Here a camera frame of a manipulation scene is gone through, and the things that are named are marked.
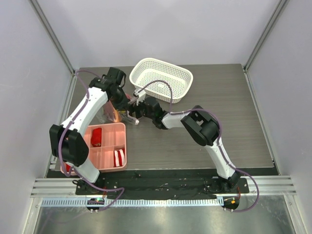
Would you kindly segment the clear pink zip top bag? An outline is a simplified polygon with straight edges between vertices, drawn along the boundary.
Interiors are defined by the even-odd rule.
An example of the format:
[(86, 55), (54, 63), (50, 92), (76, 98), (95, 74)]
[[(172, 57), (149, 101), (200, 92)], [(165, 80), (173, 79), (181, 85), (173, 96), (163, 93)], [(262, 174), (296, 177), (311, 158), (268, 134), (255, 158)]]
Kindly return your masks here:
[(109, 100), (96, 113), (98, 121), (102, 124), (127, 122), (132, 125), (138, 125), (139, 120), (129, 114), (126, 110), (117, 110), (113, 102)]

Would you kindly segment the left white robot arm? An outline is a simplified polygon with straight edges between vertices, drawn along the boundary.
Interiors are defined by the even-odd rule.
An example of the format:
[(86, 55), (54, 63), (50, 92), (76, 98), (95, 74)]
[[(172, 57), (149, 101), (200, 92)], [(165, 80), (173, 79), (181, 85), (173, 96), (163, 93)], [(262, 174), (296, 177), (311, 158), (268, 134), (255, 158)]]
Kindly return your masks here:
[(95, 195), (103, 191), (104, 183), (98, 179), (100, 172), (88, 158), (89, 148), (83, 136), (98, 110), (108, 101), (115, 102), (117, 107), (127, 106), (128, 99), (120, 86), (123, 77), (106, 75), (102, 79), (94, 78), (70, 116), (49, 130), (52, 155), (59, 158), (65, 175), (71, 175), (66, 171), (66, 162), (78, 176), (88, 181), (87, 189)]

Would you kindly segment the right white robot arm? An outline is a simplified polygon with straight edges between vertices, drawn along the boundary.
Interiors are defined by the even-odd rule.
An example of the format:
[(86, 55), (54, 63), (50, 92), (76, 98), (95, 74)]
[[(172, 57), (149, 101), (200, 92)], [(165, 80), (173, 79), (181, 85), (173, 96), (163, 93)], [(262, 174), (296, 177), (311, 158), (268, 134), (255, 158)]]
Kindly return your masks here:
[(184, 128), (198, 145), (204, 147), (216, 166), (218, 182), (227, 193), (238, 186), (240, 173), (234, 169), (221, 140), (220, 124), (201, 106), (196, 105), (182, 112), (168, 112), (161, 108), (154, 97), (136, 102), (129, 101), (127, 111), (134, 117), (146, 117), (162, 130)]

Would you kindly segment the red fake food under arm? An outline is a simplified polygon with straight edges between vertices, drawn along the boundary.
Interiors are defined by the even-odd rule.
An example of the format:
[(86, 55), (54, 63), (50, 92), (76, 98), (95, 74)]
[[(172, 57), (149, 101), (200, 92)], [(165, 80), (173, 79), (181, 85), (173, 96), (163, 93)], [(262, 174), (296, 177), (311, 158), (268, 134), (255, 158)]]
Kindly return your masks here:
[(65, 163), (64, 165), (65, 165), (66, 172), (69, 172), (69, 171), (70, 171), (71, 166), (70, 166), (70, 165), (68, 165), (67, 163)]

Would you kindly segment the red plush fake food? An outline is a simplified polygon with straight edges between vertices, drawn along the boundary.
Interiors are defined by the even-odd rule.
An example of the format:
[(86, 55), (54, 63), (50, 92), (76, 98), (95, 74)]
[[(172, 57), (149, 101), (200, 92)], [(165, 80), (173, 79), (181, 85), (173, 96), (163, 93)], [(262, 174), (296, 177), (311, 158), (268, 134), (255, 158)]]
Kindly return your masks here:
[(95, 128), (92, 130), (90, 142), (93, 147), (101, 147), (101, 142), (102, 142), (102, 129), (101, 128)]

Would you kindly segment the red white striped fake food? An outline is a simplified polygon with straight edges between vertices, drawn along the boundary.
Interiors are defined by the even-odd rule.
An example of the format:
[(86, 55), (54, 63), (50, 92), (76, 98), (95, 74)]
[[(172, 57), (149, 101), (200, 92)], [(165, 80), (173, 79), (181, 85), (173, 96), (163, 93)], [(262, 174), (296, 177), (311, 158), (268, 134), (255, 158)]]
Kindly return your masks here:
[(126, 165), (126, 154), (124, 149), (114, 151), (114, 167), (123, 167)]

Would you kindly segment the white perforated plastic basket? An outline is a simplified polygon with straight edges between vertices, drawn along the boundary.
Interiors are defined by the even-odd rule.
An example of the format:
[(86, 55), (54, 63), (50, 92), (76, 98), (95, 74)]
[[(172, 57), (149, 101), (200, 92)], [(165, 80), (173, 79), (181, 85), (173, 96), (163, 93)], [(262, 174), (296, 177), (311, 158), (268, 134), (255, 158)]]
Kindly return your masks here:
[(135, 88), (144, 87), (147, 95), (173, 104), (186, 96), (193, 79), (189, 70), (156, 58), (140, 60), (129, 75)]

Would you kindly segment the pink divided organizer tray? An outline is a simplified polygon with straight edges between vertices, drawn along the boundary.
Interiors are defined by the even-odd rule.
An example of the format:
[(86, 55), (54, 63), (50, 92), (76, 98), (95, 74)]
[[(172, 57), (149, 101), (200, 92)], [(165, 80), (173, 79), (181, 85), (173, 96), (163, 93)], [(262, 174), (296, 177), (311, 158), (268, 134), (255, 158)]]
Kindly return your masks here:
[[(102, 129), (101, 147), (93, 147), (90, 142), (92, 130), (95, 128)], [(83, 139), (89, 147), (88, 158), (100, 172), (124, 171), (127, 168), (126, 126), (124, 123), (89, 125)], [(114, 167), (114, 151), (119, 149), (125, 151), (126, 165)]]

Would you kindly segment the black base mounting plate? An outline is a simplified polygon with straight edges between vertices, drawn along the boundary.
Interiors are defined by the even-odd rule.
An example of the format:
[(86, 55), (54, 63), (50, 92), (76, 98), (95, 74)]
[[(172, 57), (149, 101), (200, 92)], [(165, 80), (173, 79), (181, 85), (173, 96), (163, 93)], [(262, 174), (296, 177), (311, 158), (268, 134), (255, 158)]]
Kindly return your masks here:
[(247, 180), (240, 178), (238, 183), (230, 188), (218, 178), (204, 177), (163, 177), (163, 178), (102, 178), (94, 186), (83, 180), (76, 181), (76, 194), (96, 194), (105, 189), (109, 198), (117, 196), (113, 189), (124, 188), (122, 199), (173, 199), (200, 198), (214, 194), (247, 194)]

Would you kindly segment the left aluminium corner post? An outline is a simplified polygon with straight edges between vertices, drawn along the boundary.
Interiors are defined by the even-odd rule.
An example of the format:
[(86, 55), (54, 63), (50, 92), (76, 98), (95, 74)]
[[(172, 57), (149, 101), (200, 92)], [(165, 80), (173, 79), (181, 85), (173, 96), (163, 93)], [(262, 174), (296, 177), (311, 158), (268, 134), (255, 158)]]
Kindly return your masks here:
[(71, 62), (69, 61), (57, 35), (55, 34), (48, 18), (46, 17), (43, 9), (41, 8), (39, 2), (37, 0), (29, 0), (28, 1), (30, 5), (32, 6), (33, 10), (35, 11), (38, 19), (40, 20), (44, 30), (46, 31), (48, 37), (52, 41), (56, 51), (59, 53), (62, 61), (66, 65), (67, 69), (69, 70), (71, 75), (74, 75), (75, 69), (73, 68)]

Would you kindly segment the aluminium corner post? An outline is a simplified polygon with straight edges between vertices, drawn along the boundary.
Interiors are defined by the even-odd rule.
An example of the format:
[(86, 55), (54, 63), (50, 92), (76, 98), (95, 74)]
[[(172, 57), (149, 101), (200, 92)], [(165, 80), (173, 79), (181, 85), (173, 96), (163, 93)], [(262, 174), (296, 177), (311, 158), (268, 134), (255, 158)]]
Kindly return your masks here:
[(48, 18), (46, 17), (43, 9), (41, 8), (39, 2), (37, 0), (29, 0), (28, 1), (30, 5), (32, 6), (33, 10), (35, 11), (38, 19), (40, 20), (44, 30), (46, 31), (48, 37), (52, 41), (56, 51), (59, 53), (62, 61), (66, 65), (67, 69), (69, 70), (71, 75), (74, 75), (75, 69), (73, 68), (71, 62), (69, 61), (57, 35), (55, 34)]
[(284, 9), (286, 8), (289, 0), (279, 0), (273, 13), (271, 14), (264, 30), (261, 33), (260, 38), (258, 39), (257, 43), (255, 44), (255, 47), (252, 50), (251, 55), (249, 56), (246, 64), (243, 66), (244, 72), (248, 72), (251, 65), (253, 64), (257, 54), (259, 53), (260, 49), (264, 45), (266, 39), (268, 38), (269, 34), (273, 30), (275, 24), (277, 23), (278, 19), (280, 18), (281, 14), (283, 13)]

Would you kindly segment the aluminium front rail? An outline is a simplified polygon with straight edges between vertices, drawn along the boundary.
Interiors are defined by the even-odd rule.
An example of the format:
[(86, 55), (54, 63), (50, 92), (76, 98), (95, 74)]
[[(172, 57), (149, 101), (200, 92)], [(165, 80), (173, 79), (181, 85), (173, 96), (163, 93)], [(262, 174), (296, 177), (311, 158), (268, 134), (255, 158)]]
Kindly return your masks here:
[(97, 190), (77, 178), (44, 178), (36, 179), (31, 196), (53, 197), (74, 195), (102, 195), (114, 193), (116, 189), (125, 189), (126, 199), (168, 199), (169, 193), (178, 195), (212, 195), (250, 194), (250, 195), (294, 195), (295, 187), (288, 176), (256, 176), (250, 179), (243, 176), (233, 189), (225, 191), (217, 178), (106, 178), (104, 188)]

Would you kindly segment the right aluminium corner post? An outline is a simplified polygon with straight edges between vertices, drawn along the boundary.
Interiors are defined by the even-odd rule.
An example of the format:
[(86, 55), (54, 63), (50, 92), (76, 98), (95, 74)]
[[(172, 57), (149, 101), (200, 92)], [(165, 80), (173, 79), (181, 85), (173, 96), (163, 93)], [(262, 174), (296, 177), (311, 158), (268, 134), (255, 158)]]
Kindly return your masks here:
[(283, 13), (284, 9), (286, 8), (289, 0), (279, 0), (273, 13), (271, 14), (264, 30), (261, 33), (260, 38), (258, 39), (257, 43), (255, 44), (255, 47), (252, 50), (251, 55), (249, 56), (246, 64), (243, 66), (244, 72), (248, 72), (251, 65), (253, 64), (257, 54), (259, 53), (260, 49), (264, 45), (266, 39), (268, 38), (269, 34), (273, 30), (275, 24), (277, 23), (278, 19), (280, 18), (281, 14)]

